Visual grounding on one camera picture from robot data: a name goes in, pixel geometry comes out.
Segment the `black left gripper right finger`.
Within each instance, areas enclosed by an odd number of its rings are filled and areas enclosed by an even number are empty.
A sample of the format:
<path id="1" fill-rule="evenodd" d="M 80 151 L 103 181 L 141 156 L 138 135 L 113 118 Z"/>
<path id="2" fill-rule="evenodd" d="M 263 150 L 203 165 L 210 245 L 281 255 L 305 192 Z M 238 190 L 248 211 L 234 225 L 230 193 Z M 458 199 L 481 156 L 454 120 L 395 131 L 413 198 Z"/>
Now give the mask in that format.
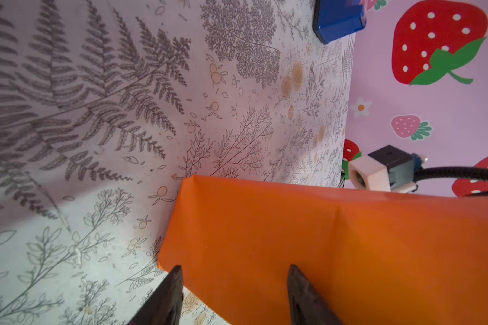
<path id="1" fill-rule="evenodd" d="M 293 325 L 343 325 L 311 281 L 294 264 L 290 265 L 287 291 Z"/>

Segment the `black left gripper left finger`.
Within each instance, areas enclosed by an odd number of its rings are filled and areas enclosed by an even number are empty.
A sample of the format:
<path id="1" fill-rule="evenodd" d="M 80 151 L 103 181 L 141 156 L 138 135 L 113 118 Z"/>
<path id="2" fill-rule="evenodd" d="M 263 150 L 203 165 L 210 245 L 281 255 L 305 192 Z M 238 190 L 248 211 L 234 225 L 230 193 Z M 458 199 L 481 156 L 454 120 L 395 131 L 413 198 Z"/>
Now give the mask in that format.
<path id="1" fill-rule="evenodd" d="M 182 267 L 176 265 L 128 322 L 128 325 L 179 324 L 184 300 L 183 286 Z"/>

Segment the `yellow orange wrapping paper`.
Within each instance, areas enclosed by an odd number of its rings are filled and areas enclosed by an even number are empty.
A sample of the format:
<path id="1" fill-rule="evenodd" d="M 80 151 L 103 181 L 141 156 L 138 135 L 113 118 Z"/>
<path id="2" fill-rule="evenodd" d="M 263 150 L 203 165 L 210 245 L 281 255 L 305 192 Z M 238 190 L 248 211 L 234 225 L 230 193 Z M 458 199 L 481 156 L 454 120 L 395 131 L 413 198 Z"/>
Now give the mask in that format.
<path id="1" fill-rule="evenodd" d="M 231 324 L 289 324 L 291 265 L 345 324 L 488 324 L 488 197 L 197 175 L 159 265 Z"/>

